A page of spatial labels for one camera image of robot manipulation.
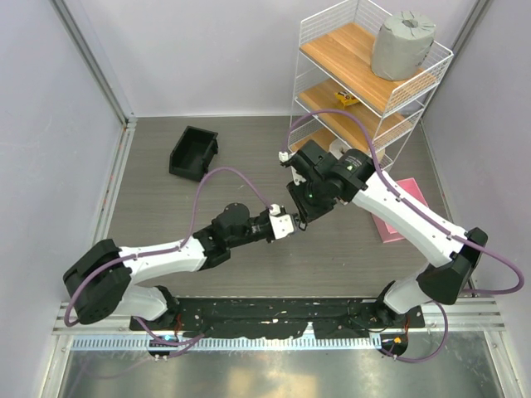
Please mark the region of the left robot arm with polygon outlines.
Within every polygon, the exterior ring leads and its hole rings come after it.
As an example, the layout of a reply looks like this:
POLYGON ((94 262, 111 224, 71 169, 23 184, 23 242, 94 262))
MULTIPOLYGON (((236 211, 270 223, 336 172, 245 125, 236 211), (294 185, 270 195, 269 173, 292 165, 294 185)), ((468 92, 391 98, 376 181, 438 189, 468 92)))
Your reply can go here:
POLYGON ((140 317, 166 330, 177 321, 175 301, 163 286, 145 288, 148 279, 212 269, 228 261, 231 250, 260 240, 293 235, 303 222, 273 205, 252 216, 242 203, 225 207, 210 225, 183 240, 145 247, 118 247, 111 239, 92 246, 63 275, 70 295, 64 322, 73 327, 110 315, 140 317))

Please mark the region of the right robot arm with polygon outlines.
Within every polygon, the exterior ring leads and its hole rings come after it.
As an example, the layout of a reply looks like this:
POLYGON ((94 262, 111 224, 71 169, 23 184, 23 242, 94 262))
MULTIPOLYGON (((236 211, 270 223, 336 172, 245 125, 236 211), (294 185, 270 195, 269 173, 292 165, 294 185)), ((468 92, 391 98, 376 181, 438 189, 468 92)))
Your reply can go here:
POLYGON ((375 307, 377 320, 392 327, 417 305, 452 305, 463 292, 488 236, 479 227, 452 224, 401 189, 373 160, 357 149, 341 158, 307 142, 295 153, 281 152, 282 166, 294 176, 287 186, 303 224, 319 219, 338 202, 369 211, 411 242, 427 260, 412 276, 391 282, 375 307))

